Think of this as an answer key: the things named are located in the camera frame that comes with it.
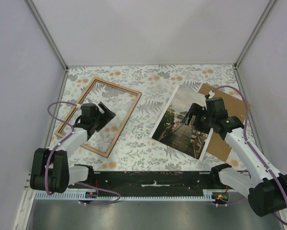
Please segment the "boardwalk landscape photo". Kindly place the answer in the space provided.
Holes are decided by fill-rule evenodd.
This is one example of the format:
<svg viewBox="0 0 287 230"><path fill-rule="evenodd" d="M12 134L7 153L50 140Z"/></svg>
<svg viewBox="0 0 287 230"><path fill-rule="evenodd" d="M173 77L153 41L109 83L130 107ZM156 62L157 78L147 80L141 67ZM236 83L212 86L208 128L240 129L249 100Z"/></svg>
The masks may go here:
<svg viewBox="0 0 287 230"><path fill-rule="evenodd" d="M205 95L178 85L149 137L170 150L177 150L201 161L209 146L213 129L204 133L199 128L198 118L205 109L193 116L189 125L184 123L184 117L192 103L204 106Z"/></svg>

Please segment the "wooden picture frame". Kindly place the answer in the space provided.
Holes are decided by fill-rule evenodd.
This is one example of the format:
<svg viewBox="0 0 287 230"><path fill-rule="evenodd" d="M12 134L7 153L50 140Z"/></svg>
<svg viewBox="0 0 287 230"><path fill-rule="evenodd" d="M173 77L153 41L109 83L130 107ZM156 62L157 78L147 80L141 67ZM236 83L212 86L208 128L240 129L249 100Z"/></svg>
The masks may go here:
<svg viewBox="0 0 287 230"><path fill-rule="evenodd" d="M93 133L81 147L108 158L142 93L100 78L93 78L76 103L93 109L71 107L65 122L79 126L88 122Z"/></svg>

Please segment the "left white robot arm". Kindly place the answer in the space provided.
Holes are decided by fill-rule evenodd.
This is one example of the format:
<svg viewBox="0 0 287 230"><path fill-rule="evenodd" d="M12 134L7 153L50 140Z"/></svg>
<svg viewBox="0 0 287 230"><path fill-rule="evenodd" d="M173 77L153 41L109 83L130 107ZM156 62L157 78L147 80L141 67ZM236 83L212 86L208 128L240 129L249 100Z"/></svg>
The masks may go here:
<svg viewBox="0 0 287 230"><path fill-rule="evenodd" d="M63 193L69 185L77 182L85 188L91 188L95 184L93 168L81 164L69 167L68 157L116 116L103 103L64 102L81 110L81 115L71 125L50 112L53 105L61 103L63 102L58 101L50 104L47 112L55 120L69 126L71 131L56 145L38 148L34 152L30 176L30 188L45 191L49 196L54 193Z"/></svg>

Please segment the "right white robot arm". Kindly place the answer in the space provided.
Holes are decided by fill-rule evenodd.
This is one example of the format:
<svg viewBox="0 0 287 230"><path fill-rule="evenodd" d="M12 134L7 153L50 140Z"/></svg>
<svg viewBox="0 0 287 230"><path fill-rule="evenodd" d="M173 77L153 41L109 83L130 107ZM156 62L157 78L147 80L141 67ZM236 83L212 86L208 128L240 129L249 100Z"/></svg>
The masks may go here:
<svg viewBox="0 0 287 230"><path fill-rule="evenodd" d="M254 213L260 217L287 209L287 174L282 174L261 151L246 138L243 122L229 116L220 97L206 99L206 105L193 103L185 117L204 133L213 131L238 154L246 166L248 176L234 170L228 164L211 169L210 185L219 189L226 185L245 198Z"/></svg>

